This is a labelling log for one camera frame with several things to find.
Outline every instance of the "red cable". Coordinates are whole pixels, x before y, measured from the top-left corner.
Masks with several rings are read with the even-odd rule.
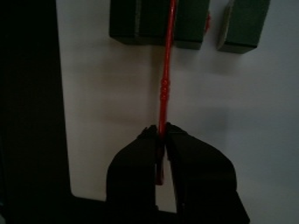
[[[167,122],[167,104],[169,99],[169,64],[171,64],[171,52],[173,44],[173,20],[175,20],[175,8],[176,0],[171,0],[169,14],[168,14],[168,27],[165,33],[165,49],[164,49],[164,61],[163,61],[163,79],[160,88],[160,118],[159,118],[159,137],[161,143],[164,142],[165,122]],[[164,182],[164,147],[157,149],[157,163],[156,163],[156,184],[161,185]]]

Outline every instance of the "green box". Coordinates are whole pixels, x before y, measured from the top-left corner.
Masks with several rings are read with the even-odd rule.
[[[258,48],[270,0],[231,0],[224,11],[218,49],[247,53]]]
[[[139,42],[164,45],[168,24],[169,0],[141,0]]]
[[[164,45],[171,0],[111,0],[109,37],[127,45]],[[210,0],[179,0],[173,43],[200,49]]]
[[[173,33],[173,43],[177,47],[200,49],[210,2],[210,0],[179,0]]]
[[[141,0],[111,0],[109,37],[125,45],[137,45],[137,20]]]

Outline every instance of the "white surface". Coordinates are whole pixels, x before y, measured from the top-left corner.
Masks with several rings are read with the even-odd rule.
[[[72,193],[105,199],[108,164],[157,121],[164,48],[108,37],[108,0],[57,0]],[[252,224],[299,221],[299,1],[272,0],[259,48],[215,50],[227,0],[211,1],[200,51],[173,49],[168,121],[214,145],[238,171]],[[167,167],[157,205],[173,211]]]

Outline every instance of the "black panel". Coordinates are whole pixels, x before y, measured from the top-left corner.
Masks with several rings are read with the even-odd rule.
[[[104,223],[104,202],[71,195],[55,1],[4,1],[0,17],[7,223]]]

